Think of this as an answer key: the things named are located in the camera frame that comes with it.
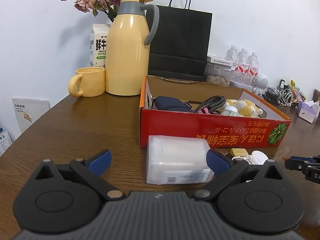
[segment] plush toy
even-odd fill
[[[259,114],[263,113],[262,109],[257,108],[254,103],[247,99],[227,99],[226,103],[221,107],[221,109],[219,109],[219,111],[223,112],[226,106],[234,106],[238,109],[240,116],[244,117],[258,118]]]

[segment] water bottle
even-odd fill
[[[250,78],[249,78],[249,64],[248,64],[248,51],[244,48],[241,49],[241,51],[238,53],[237,59],[237,79],[238,82],[243,84],[249,84]]]
[[[228,50],[227,55],[224,57],[224,59],[236,62],[238,56],[237,50],[238,48],[236,46],[231,45],[231,49]]]
[[[258,54],[256,52],[252,52],[252,55],[248,58],[248,63],[250,85],[253,86],[257,79],[259,70]]]
[[[237,76],[236,76],[236,68],[237,68],[237,63],[236,63],[236,59],[237,59],[237,56],[238,56],[238,47],[234,46],[234,45],[231,45],[231,49],[228,50],[227,52],[227,55],[225,56],[224,59],[226,60],[230,60],[233,62],[233,66],[231,67],[231,72],[232,74],[230,75],[231,78],[230,80],[232,81],[237,81]]]

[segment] red box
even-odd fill
[[[264,118],[151,109],[153,99],[157,96],[199,104],[214,95],[225,96],[226,99],[248,99],[263,110]],[[205,138],[211,148],[277,146],[290,123],[289,117],[248,90],[146,76],[140,97],[139,146],[147,147],[149,135]]]

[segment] translucent plastic container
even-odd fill
[[[147,183],[162,185],[209,182],[214,175],[206,161],[209,149],[205,139],[150,135]]]
[[[231,69],[225,68],[223,65],[207,62],[208,73],[205,81],[208,83],[217,84],[227,87],[230,85],[230,79],[232,77]]]

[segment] navy pouch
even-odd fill
[[[187,105],[177,98],[158,96],[156,97],[154,104],[158,110],[193,112]]]

